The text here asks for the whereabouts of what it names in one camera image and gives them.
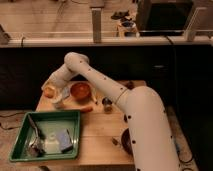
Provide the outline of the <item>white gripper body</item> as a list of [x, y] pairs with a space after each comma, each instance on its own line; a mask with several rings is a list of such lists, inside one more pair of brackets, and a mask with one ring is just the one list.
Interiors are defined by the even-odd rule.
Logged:
[[68, 83], [66, 74], [53, 72], [50, 77], [44, 82], [41, 89], [44, 90], [47, 86], [53, 86], [56, 89], [63, 89]]

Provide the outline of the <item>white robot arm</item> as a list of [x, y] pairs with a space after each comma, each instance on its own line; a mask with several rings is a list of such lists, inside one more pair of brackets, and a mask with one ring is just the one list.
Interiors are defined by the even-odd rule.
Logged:
[[126, 116], [136, 171], [181, 171], [174, 136], [164, 104], [148, 86], [129, 90], [95, 70], [86, 55], [70, 52], [64, 64], [42, 85], [61, 92], [76, 75], [82, 75], [109, 98]]

